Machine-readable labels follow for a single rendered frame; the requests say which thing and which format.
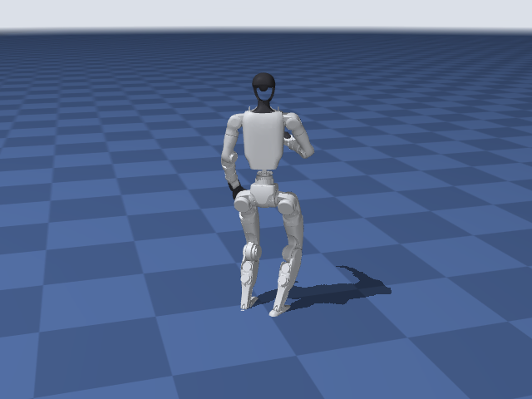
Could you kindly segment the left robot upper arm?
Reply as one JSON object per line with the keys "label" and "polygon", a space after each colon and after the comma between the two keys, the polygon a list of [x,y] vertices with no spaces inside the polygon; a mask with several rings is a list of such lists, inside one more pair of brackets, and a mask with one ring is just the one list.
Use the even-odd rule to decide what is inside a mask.
{"label": "left robot upper arm", "polygon": [[235,163],[238,159],[238,155],[234,151],[234,147],[239,136],[238,129],[243,126],[243,117],[244,113],[232,115],[227,123],[221,159],[230,164]]}

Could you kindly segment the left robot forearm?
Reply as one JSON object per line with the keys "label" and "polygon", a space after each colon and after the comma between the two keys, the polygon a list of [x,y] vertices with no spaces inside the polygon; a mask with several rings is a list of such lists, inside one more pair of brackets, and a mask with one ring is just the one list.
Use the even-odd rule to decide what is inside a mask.
{"label": "left robot forearm", "polygon": [[238,176],[236,175],[235,163],[230,164],[221,159],[221,165],[225,173],[225,179],[230,183],[233,189],[239,186]]}

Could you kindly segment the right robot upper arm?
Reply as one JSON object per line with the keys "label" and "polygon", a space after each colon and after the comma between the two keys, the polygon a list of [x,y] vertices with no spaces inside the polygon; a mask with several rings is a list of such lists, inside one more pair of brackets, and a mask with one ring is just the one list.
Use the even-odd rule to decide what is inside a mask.
{"label": "right robot upper arm", "polygon": [[301,146],[298,149],[298,153],[304,159],[307,159],[314,153],[314,149],[310,144],[308,134],[305,131],[303,124],[299,116],[292,112],[283,113],[284,125],[288,130],[292,131],[292,134],[298,144]]}

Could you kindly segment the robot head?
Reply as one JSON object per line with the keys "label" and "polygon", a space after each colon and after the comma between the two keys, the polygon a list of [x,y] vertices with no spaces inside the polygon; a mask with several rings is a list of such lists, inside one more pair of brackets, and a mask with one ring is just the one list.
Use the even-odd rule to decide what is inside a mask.
{"label": "robot head", "polygon": [[[254,113],[272,113],[272,112],[275,112],[273,109],[271,109],[270,104],[269,104],[269,102],[273,98],[273,94],[274,94],[274,91],[275,91],[275,80],[274,80],[274,78],[268,73],[265,73],[265,72],[259,73],[259,74],[257,74],[254,77],[253,82],[252,82],[252,86],[254,88],[254,94],[255,94],[256,98],[258,99],[258,106],[252,112],[254,112]],[[271,97],[269,97],[269,99],[267,99],[266,101],[263,101],[263,100],[261,100],[259,98],[256,89],[259,88],[259,90],[261,90],[261,91],[267,91],[268,87],[273,89]]]}

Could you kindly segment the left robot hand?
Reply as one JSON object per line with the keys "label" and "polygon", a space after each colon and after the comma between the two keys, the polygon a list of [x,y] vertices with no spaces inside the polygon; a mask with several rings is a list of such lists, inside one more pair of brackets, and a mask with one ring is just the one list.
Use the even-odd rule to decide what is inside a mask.
{"label": "left robot hand", "polygon": [[235,200],[236,195],[238,194],[238,192],[240,192],[241,190],[246,190],[246,189],[244,189],[244,188],[241,186],[240,183],[239,183],[239,186],[238,186],[237,188],[235,188],[235,189],[233,189],[233,187],[232,187],[232,185],[231,185],[230,183],[228,183],[228,185],[229,185],[231,191],[233,191],[233,198],[234,198],[234,200]]}

